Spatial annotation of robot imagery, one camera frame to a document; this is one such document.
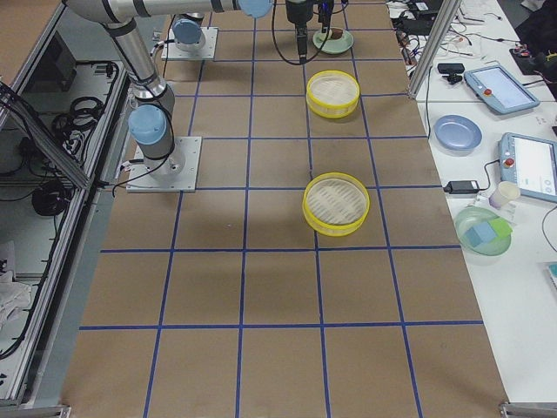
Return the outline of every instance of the blue and white device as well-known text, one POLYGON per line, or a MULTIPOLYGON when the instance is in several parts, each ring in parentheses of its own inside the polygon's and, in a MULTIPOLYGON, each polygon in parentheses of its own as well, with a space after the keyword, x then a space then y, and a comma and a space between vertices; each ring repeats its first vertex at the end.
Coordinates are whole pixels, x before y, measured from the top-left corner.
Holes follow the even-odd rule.
POLYGON ((534 94, 500 65, 465 71, 464 79, 476 96, 503 115, 540 104, 534 94))
POLYGON ((523 196, 557 203, 557 143, 507 132, 499 142, 501 178, 523 196))

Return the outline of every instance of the white mounting plate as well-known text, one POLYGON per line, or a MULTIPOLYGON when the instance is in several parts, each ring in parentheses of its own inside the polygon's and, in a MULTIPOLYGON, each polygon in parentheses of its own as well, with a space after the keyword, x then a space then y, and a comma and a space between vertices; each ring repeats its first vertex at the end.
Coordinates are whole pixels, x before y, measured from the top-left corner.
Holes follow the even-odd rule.
MULTIPOLYGON (((218 28, 201 28, 201 31, 205 35, 205 45, 203 47, 195 51, 182 51, 176 44, 165 44, 162 59, 168 61, 200 61, 202 59, 215 58, 218 28)), ((168 38, 174 39, 172 29, 169 32, 168 38)))
MULTIPOLYGON (((150 174, 132 180, 125 187, 128 192, 195 192, 198 179, 199 156, 201 155, 201 137, 175 137, 176 150, 185 155, 185 167, 176 175, 153 177, 150 174)), ((143 158, 143 153, 136 149, 134 158, 143 158)), ((133 165, 130 179, 140 176, 147 169, 143 164, 133 165)))

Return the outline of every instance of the power adapter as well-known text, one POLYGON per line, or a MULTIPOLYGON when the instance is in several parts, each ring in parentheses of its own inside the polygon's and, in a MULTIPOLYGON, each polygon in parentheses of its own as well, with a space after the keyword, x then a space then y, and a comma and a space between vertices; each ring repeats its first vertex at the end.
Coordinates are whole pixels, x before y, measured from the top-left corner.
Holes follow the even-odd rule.
POLYGON ((476 180, 449 181, 443 191, 449 194, 476 194, 480 186, 476 180))

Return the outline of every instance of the yellow round container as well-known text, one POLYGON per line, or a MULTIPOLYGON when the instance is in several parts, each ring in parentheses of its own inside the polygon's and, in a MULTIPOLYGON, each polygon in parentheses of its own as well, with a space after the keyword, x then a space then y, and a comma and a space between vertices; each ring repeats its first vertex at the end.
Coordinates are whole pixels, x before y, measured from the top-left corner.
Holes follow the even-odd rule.
POLYGON ((343 71, 321 71, 307 82, 305 101, 323 118, 348 116, 358 106, 358 99, 358 82, 343 71))
POLYGON ((304 191, 305 221, 318 233, 344 237, 366 220, 369 194, 357 179, 342 172, 328 172, 313 179, 304 191))

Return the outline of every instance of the blue plate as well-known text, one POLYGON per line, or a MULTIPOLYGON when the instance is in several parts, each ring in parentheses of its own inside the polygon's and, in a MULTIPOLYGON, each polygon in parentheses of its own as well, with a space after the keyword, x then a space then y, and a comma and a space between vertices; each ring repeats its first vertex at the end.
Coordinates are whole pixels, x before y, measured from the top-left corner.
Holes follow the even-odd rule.
POLYGON ((439 142, 453 151, 471 151, 481 142, 480 128, 470 119, 446 115, 433 128, 439 142))

